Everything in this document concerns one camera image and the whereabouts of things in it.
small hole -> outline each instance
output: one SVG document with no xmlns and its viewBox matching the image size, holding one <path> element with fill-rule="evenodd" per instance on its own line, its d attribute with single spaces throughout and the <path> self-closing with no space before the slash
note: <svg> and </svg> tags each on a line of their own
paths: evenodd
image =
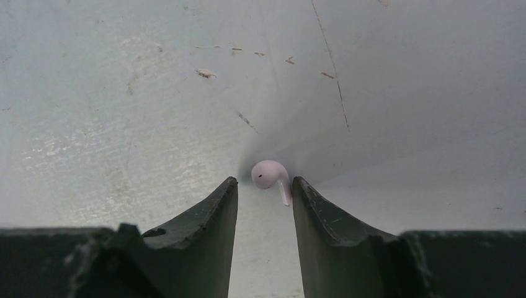
<svg viewBox="0 0 526 298">
<path fill-rule="evenodd" d="M 166 234 L 166 230 L 163 228 L 152 228 L 143 234 L 143 238 L 157 237 Z"/>
</svg>

white plastic piece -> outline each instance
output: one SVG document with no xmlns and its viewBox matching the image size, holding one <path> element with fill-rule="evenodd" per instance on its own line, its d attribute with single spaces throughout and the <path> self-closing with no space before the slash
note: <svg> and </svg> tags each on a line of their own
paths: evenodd
<svg viewBox="0 0 526 298">
<path fill-rule="evenodd" d="M 252 181 L 259 189 L 268 189 L 278 183 L 285 206 L 292 205 L 290 178 L 285 167 L 274 160 L 258 162 L 252 168 Z"/>
</svg>

white object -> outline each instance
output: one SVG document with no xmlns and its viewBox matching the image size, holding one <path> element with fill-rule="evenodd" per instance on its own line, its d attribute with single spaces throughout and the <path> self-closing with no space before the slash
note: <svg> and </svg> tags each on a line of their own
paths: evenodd
<svg viewBox="0 0 526 298">
<path fill-rule="evenodd" d="M 274 160 L 258 162 L 252 168 L 252 181 L 259 189 L 268 189 L 278 183 L 285 206 L 292 205 L 290 178 L 285 167 Z"/>
</svg>

scratched surface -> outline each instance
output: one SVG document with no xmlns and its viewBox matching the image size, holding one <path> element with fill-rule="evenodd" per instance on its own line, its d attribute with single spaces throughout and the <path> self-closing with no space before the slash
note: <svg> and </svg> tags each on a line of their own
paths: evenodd
<svg viewBox="0 0 526 298">
<path fill-rule="evenodd" d="M 242 181 L 230 296 L 302 297 L 280 160 L 360 219 L 526 228 L 526 2 L 0 0 L 0 225 L 144 231 Z"/>
</svg>

black plastic part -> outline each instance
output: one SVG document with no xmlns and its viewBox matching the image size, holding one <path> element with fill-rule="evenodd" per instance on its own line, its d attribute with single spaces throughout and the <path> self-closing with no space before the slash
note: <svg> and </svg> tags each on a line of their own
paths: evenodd
<svg viewBox="0 0 526 298">
<path fill-rule="evenodd" d="M 293 180 L 306 298 L 526 297 L 526 232 L 413 231 L 392 236 Z"/>
<path fill-rule="evenodd" d="M 0 229 L 0 297 L 227 297 L 238 187 L 141 236 L 133 225 Z"/>
</svg>

